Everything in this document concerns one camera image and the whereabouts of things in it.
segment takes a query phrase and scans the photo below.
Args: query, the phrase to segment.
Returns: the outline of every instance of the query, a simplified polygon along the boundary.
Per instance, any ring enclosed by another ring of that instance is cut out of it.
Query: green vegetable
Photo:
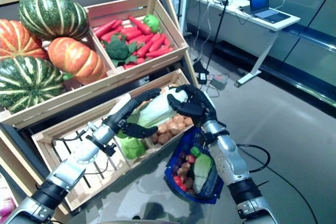
[[[124,63],[137,62],[137,57],[132,55],[138,49],[136,42],[127,45],[125,40],[113,35],[110,43],[106,41],[103,41],[103,43],[107,54],[116,67]]]
[[[0,61],[0,104],[18,112],[62,93],[61,72],[49,61],[16,56]]]
[[[143,19],[143,22],[151,28],[153,33],[161,31],[160,21],[156,16],[147,14]]]
[[[203,153],[196,159],[194,164],[195,179],[193,188],[197,194],[201,192],[202,187],[208,178],[212,164],[212,158]]]
[[[20,0],[18,13],[21,23],[43,39],[80,39],[89,31],[85,10],[71,0]]]
[[[196,146],[194,146],[190,149],[190,154],[197,158],[201,155],[201,151]]]
[[[153,127],[163,124],[176,115],[176,112],[170,107],[167,95],[172,94],[180,102],[186,102],[188,96],[185,91],[176,92],[175,89],[169,89],[167,92],[160,94],[151,102],[147,103],[140,109],[136,109],[127,119],[129,123],[136,123],[143,127]]]
[[[126,137],[121,139],[121,149],[125,157],[128,159],[139,157],[146,151],[143,143],[133,137]]]

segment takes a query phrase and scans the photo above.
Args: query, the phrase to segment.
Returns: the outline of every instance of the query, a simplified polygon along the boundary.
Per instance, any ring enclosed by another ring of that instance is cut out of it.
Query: produce display
[[[16,20],[0,19],[0,59],[17,55],[47,59],[47,51],[42,41]]]
[[[42,39],[81,39],[89,31],[85,10],[72,0],[20,0],[18,13],[21,23]]]
[[[151,137],[153,144],[164,145],[190,125],[191,119],[177,115],[168,103],[168,94],[172,94],[181,102],[185,102],[188,98],[185,91],[176,92],[174,87],[176,85],[163,88],[158,97],[150,102],[143,102],[127,119],[129,123],[136,123],[143,127],[158,126],[158,132]],[[118,137],[126,158],[133,159],[145,153],[142,140],[128,137],[122,132],[119,132]]]
[[[146,15],[143,22],[129,16],[134,26],[123,27],[122,20],[112,20],[94,29],[115,67],[132,68],[174,50],[161,24],[154,15]]]
[[[81,84],[89,84],[106,77],[106,66],[96,52],[72,38],[54,39],[48,48],[50,61],[68,72]]]
[[[63,91],[61,72],[49,61],[16,56],[0,61],[0,104],[18,112]]]

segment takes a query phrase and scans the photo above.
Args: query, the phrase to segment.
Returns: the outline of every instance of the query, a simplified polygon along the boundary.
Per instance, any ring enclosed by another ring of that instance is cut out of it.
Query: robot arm
[[[247,164],[239,155],[235,142],[229,137],[226,126],[218,122],[210,98],[193,86],[183,85],[176,89],[177,92],[180,90],[187,92],[188,102],[181,103],[172,95],[168,95],[168,101],[174,110],[190,116],[193,123],[202,129],[218,175],[227,185],[240,218],[248,224],[278,223],[253,182]]]
[[[5,224],[33,224],[48,223],[55,213],[55,209],[62,203],[67,194],[83,177],[88,164],[95,161],[97,153],[102,150],[112,156],[115,145],[108,145],[111,139],[122,130],[129,136],[144,138],[153,135],[158,128],[143,128],[137,124],[128,123],[126,119],[143,101],[155,98],[160,89],[153,89],[142,93],[134,99],[130,96],[123,99],[108,114],[99,127],[88,123],[93,133],[87,136],[91,142],[81,145],[67,160],[59,164],[52,171],[40,188],[21,202],[18,208],[6,219]]]

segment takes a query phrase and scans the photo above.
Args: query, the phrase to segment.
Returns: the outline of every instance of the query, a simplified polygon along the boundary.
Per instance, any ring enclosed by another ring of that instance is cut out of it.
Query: floor
[[[206,45],[204,55],[209,50]],[[191,53],[197,58],[195,50]],[[269,166],[301,191],[318,222],[335,223],[336,120],[259,77],[235,87],[244,71],[219,56],[213,57],[210,66],[212,74],[229,73],[226,88],[213,101],[218,119],[227,125],[233,140],[267,149]],[[208,94],[216,95],[216,91],[209,89]],[[225,187],[215,205],[186,202],[170,191],[163,174],[173,150],[171,145],[126,174],[88,202],[69,223],[127,220],[135,215],[185,224],[241,223]],[[248,151],[265,160],[263,153]],[[259,167],[241,154],[251,169]],[[256,184],[269,181],[260,190],[280,223],[314,223],[302,198],[277,175],[264,169],[254,173],[253,179]]]

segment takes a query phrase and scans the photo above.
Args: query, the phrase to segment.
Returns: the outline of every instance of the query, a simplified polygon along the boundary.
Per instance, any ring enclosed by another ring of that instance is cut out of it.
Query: green squash
[[[89,31],[85,10],[71,0],[20,0],[18,14],[31,33],[46,40],[81,39]]]
[[[0,61],[0,104],[15,113],[62,93],[62,73],[49,61],[16,56]]]

